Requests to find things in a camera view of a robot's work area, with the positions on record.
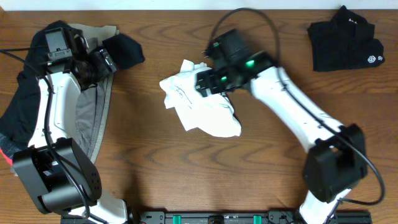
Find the white t-shirt with green logo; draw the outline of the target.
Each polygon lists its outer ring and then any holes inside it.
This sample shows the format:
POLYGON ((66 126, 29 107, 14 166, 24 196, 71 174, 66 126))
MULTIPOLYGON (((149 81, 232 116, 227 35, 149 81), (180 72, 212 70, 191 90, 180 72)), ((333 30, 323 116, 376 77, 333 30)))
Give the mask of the white t-shirt with green logo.
POLYGON ((176 110, 186 131, 199 128, 219 138, 240 136, 242 127, 226 93, 203 97, 195 89, 197 73, 209 69, 204 62, 195 64, 185 59, 179 73, 159 82, 165 91, 165 107, 176 110))

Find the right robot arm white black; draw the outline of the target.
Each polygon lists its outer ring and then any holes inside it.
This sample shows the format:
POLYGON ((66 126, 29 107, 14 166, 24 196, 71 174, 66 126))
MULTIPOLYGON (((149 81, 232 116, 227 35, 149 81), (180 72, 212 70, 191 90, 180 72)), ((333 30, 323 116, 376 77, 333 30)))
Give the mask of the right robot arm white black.
POLYGON ((308 187, 296 223, 328 223, 338 205, 368 174, 365 140, 355 124, 344 126, 309 99, 265 52, 236 61, 215 58, 216 69, 198 72, 204 97, 248 90, 291 130, 307 153, 303 179, 308 187))

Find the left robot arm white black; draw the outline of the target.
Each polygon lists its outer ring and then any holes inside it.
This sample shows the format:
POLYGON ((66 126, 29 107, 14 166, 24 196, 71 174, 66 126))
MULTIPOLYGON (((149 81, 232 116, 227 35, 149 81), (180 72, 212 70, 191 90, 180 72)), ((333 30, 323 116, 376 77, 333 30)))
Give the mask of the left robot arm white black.
POLYGON ((28 148, 13 168, 36 209, 65 223, 128 223, 126 202, 103 190, 100 174, 76 141, 76 106, 83 75, 104 77, 117 66, 105 48, 65 55, 38 66, 40 103, 28 148))

